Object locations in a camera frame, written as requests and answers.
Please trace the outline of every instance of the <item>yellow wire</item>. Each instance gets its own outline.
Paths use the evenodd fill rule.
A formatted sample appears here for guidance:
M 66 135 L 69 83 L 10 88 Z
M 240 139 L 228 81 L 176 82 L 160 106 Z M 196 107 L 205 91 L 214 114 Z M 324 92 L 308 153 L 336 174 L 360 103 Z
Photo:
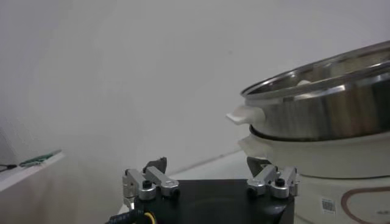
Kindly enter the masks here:
M 145 212 L 144 215 L 148 216 L 152 221 L 152 224 L 156 224 L 153 215 L 150 212 Z

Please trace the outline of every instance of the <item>black screw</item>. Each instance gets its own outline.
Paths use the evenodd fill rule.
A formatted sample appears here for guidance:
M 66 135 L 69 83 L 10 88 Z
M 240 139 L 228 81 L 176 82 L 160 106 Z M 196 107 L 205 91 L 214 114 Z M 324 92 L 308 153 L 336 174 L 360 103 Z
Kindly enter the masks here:
M 253 189 L 253 188 L 248 188 L 248 189 L 246 190 L 246 192 L 247 192 L 247 194 L 248 194 L 248 196 L 249 196 L 250 198 L 255 198 L 255 197 L 257 197 L 256 190 Z
M 285 185 L 285 181 L 281 178 L 278 178 L 277 180 L 275 180 L 275 185 L 277 187 L 283 187 Z
M 142 182 L 142 188 L 143 189 L 149 189 L 152 187 L 152 182 L 150 180 L 144 180 Z
M 171 198 L 176 200 L 178 199 L 180 196 L 180 190 L 179 189 L 174 189 L 172 192 L 171 192 Z

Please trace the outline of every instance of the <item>black cable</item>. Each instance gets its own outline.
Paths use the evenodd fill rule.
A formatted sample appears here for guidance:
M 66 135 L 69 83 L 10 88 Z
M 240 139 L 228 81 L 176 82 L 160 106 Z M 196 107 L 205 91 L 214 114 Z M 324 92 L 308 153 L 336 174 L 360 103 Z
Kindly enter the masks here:
M 12 170 L 12 169 L 18 167 L 18 165 L 15 165 L 15 164 L 10 164 L 10 165 L 0 164 L 0 166 L 5 167 L 5 169 L 0 170 L 0 172 L 6 171 L 6 170 Z
M 144 215 L 144 211 L 139 209 L 131 210 L 120 215 L 114 215 L 110 217 L 110 220 L 105 224 L 128 224 L 134 223 L 137 219 Z

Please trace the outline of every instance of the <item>pot handle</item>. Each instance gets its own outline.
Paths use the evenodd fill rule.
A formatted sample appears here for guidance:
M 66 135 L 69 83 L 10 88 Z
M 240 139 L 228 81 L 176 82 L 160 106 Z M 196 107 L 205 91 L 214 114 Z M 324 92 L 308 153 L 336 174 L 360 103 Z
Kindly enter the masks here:
M 257 124 L 266 120 L 266 115 L 261 108 L 241 105 L 233 112 L 226 114 L 226 117 L 235 125 Z

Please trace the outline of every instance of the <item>white wall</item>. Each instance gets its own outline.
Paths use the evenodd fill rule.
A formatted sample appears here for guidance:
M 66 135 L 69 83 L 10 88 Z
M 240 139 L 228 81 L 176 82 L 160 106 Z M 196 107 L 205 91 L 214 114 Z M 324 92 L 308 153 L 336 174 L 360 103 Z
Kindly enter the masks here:
M 390 2 L 3 0 L 0 127 L 18 161 L 68 155 L 40 223 L 99 223 L 124 167 L 231 152 L 247 85 L 390 38 Z

